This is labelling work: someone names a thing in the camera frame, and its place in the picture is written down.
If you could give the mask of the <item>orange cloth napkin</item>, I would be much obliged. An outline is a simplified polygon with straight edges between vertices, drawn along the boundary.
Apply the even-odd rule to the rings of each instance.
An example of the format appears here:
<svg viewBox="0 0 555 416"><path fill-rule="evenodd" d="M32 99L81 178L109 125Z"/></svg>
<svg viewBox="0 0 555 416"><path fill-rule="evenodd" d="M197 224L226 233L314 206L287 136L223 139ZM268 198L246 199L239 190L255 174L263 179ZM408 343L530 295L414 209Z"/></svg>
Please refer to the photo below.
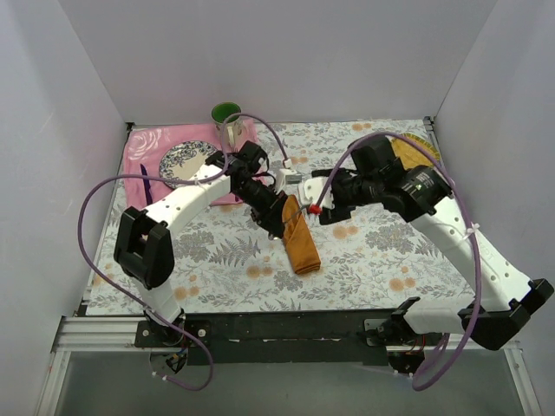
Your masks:
<svg viewBox="0 0 555 416"><path fill-rule="evenodd" d="M299 208L297 198L290 195L284 205L283 220ZM284 225L282 241L295 274L301 276L320 270L321 259L303 214Z"/></svg>

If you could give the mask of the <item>silver metal spoon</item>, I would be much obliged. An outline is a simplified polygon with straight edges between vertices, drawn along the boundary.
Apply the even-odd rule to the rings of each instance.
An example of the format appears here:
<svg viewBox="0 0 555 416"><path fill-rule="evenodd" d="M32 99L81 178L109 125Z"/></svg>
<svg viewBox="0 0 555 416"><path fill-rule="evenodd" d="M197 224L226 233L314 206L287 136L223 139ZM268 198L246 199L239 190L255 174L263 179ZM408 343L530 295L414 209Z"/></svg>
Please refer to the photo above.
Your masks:
<svg viewBox="0 0 555 416"><path fill-rule="evenodd" d="M294 211L287 219L285 219L283 221L283 224L287 224L288 222L290 222L292 219L297 218L298 216L300 216L301 214L303 214L304 211L307 211L307 209L310 208L309 205L302 205L300 206L299 209L297 209L296 211Z"/></svg>

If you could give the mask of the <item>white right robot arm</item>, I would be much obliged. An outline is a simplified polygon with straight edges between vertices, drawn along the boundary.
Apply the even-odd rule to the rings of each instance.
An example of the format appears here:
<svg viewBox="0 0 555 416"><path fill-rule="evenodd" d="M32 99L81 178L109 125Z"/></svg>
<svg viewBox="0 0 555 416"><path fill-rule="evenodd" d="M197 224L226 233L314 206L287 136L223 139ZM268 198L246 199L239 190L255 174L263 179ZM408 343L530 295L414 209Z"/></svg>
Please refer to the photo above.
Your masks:
<svg viewBox="0 0 555 416"><path fill-rule="evenodd" d="M412 344L429 333L466 335L483 348L498 350L510 341L553 295L545 279L531 279L512 266L472 222L455 195L454 182L438 163L404 167L385 134L351 143L331 169L314 171L321 183L312 210L320 224L350 217L358 206L380 204L426 236L465 278L474 292L466 307L405 301L377 328L376 342Z"/></svg>

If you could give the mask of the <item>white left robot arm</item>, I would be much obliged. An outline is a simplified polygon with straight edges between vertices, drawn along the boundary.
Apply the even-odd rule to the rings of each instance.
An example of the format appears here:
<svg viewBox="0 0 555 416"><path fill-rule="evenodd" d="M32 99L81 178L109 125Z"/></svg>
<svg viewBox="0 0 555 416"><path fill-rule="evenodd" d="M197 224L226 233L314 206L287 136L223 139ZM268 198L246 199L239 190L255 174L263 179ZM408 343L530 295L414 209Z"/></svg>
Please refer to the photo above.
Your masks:
<svg viewBox="0 0 555 416"><path fill-rule="evenodd" d="M170 283L175 265L173 239L214 201L232 194L251 207L251 218L270 237L282 237L282 211L287 183L300 178L291 161L273 174L274 182L259 181L266 152L247 141L236 153L217 151L183 185L142 210L127 208L120 221L114 260L134 279L152 334L165 346L178 345L185 334L184 312Z"/></svg>

